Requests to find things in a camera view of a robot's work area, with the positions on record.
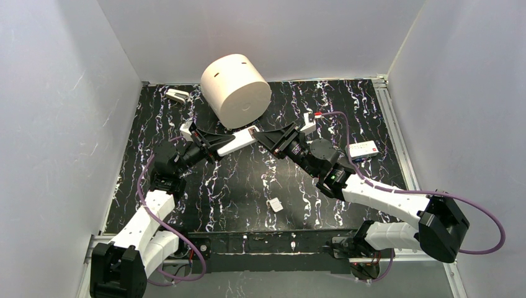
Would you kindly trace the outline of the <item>white remote control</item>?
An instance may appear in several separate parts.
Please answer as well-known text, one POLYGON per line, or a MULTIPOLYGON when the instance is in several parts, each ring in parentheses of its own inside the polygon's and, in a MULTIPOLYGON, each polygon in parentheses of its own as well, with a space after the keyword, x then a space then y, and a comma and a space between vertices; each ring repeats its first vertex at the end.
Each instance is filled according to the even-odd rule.
POLYGON ((224 157, 234 151, 256 143, 257 140, 253 136, 254 132, 259 132, 259 129, 255 125, 235 132, 233 134, 234 139, 217 150, 218 156, 224 157))

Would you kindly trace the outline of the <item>white remote battery cover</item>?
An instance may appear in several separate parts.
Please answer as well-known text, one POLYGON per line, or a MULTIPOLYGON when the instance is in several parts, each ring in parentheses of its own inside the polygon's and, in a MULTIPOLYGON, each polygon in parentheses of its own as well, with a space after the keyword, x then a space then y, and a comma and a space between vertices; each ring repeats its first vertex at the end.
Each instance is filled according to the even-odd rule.
POLYGON ((267 201, 267 205, 274 211, 274 212, 280 212, 283 210, 283 205, 280 202, 280 200, 275 197, 267 201))

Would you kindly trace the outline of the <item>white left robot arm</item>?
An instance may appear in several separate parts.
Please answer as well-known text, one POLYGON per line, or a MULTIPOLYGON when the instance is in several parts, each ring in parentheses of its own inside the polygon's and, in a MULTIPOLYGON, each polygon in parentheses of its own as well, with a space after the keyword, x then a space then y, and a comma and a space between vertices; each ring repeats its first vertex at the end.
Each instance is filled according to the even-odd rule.
POLYGON ((202 160, 218 161, 218 150, 235 139, 195 128, 182 152, 172 141, 159 143, 143 170, 149 174, 149 191, 137 181, 141 205, 121 232, 107 243, 98 243, 91 254, 89 294, 91 297, 143 297, 148 279, 163 261, 184 242, 207 272, 205 258, 197 246, 164 219, 183 195, 188 169, 202 160))

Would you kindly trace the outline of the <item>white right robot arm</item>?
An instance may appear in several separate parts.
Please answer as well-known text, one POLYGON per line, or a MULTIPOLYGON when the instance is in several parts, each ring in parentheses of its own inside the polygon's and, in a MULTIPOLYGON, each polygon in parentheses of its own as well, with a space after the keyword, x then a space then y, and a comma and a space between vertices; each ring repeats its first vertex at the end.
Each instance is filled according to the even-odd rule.
POLYGON ((423 251, 443 263, 455 261, 470 223, 451 197, 408 194, 362 179, 329 140, 319 138, 308 143, 295 123, 252 136, 275 157, 290 158, 315 178, 316 187, 326 197, 369 206, 398 218, 393 223, 366 220, 351 237, 330 245, 335 258, 370 256, 399 248, 423 251))

